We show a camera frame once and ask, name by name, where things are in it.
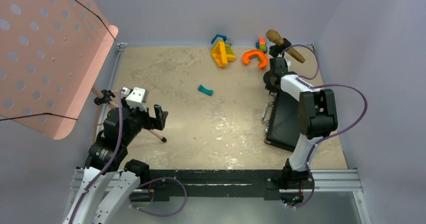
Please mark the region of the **black poker set case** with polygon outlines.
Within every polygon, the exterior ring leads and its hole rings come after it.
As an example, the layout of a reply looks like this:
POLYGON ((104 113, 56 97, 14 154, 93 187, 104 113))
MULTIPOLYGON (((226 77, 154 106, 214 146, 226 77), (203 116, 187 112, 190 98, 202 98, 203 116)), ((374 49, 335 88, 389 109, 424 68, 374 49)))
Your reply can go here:
POLYGON ((299 136, 298 101, 290 94, 279 91, 272 101, 271 118, 264 143, 290 152, 295 150, 299 136))

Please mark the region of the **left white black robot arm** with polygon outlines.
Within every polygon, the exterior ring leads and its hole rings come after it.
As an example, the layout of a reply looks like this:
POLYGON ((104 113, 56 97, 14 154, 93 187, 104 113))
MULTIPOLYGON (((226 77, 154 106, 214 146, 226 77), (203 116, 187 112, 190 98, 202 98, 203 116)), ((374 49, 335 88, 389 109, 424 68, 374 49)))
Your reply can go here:
POLYGON ((167 141, 157 131, 165 128, 168 112, 156 104, 155 116, 151 117, 146 107, 148 94, 148 90, 138 87, 124 87, 118 91, 120 101, 107 113, 103 129, 89 149, 76 200, 64 223, 106 223, 124 202, 125 196, 133 189, 149 184, 149 165, 132 160, 112 190, 104 193, 127 156, 128 145, 141 130, 148 130, 162 142, 167 141))

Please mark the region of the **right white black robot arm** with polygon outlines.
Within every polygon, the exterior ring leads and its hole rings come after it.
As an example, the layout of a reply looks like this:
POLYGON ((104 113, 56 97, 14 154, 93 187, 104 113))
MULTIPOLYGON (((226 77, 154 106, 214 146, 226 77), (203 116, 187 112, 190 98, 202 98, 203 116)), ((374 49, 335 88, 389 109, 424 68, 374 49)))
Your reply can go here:
POLYGON ((308 164, 315 143, 338 127, 335 94, 331 89, 315 89, 295 72, 285 58, 269 60, 263 79, 275 95, 268 121, 266 143, 292 152, 280 175, 271 180, 279 188, 297 187, 310 178, 308 164))

